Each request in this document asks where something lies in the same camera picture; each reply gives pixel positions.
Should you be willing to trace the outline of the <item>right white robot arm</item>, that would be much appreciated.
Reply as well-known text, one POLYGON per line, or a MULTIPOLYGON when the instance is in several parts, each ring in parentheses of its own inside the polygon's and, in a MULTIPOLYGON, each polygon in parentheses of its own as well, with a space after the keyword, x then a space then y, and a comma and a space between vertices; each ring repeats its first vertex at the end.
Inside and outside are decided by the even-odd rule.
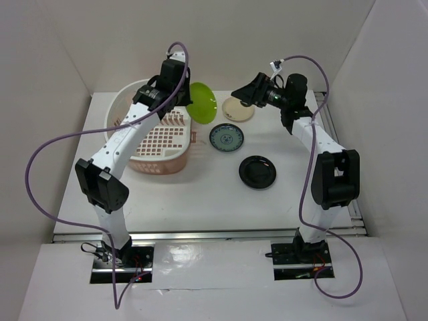
POLYGON ((231 93, 243 106, 278 108, 283 127, 313 156, 304 185, 311 192, 314 207, 296 231, 290 252, 300 263, 310 263, 324 253, 326 235, 335 218, 360 192, 359 154, 335 142, 313 119, 306 105, 307 83, 302 74, 291 74, 280 88, 269 76, 259 73, 248 85, 231 93))

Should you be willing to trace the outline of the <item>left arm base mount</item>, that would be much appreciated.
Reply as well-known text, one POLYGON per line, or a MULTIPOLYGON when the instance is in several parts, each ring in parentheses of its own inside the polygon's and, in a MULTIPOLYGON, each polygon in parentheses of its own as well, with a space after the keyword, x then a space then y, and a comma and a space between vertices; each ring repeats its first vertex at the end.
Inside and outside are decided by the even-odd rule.
MULTIPOLYGON (((91 284, 112 283, 112 254, 100 244, 83 242, 82 252, 94 256, 90 277, 91 284)), ((127 284, 132 278, 138 284, 152 282, 152 265, 154 259, 154 245, 135 246, 124 259, 116 258, 116 282, 127 284)))

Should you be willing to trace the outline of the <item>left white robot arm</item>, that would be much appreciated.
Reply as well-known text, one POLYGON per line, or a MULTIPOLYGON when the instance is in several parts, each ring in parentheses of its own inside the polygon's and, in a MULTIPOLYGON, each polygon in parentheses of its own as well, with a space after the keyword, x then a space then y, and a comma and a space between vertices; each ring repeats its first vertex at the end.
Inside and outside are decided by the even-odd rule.
POLYGON ((123 213, 129 189, 121 182, 121 176, 143 138, 167 112, 191 103, 189 72, 183 52, 170 55, 162 62, 160 74, 133 90, 120 129, 89 160, 81 158, 75 165, 80 188, 105 230, 102 247, 118 267, 126 266, 132 259, 132 238, 123 213))

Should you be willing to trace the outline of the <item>lime green plate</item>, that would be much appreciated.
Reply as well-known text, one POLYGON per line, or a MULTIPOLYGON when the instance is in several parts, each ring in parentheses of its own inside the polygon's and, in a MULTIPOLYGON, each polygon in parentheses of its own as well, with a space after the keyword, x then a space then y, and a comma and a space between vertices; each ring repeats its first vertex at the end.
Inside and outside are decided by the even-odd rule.
POLYGON ((189 116, 198 124, 209 124, 217 115, 217 101, 212 90, 204 83, 190 85, 192 103, 186 107, 189 116))

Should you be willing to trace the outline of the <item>cream plate with black patch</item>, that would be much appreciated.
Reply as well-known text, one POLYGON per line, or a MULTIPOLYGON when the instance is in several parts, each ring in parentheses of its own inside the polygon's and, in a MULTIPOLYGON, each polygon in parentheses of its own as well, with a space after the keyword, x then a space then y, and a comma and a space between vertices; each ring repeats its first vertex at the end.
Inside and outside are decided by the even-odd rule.
POLYGON ((222 104, 223 115, 234 122, 246 122, 254 115, 254 106, 245 107, 234 97, 230 97, 222 104))

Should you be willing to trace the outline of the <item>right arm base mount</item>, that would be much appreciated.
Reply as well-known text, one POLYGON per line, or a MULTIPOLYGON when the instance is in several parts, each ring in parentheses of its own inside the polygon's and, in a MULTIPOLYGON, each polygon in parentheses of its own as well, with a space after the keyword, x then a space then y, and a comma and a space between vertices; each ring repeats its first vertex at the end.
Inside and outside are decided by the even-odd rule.
POLYGON ((274 280, 309 280, 318 274, 318 278, 334 278, 330 249, 325 243, 321 249, 298 257, 291 243, 272 243, 265 257, 271 259, 274 280))

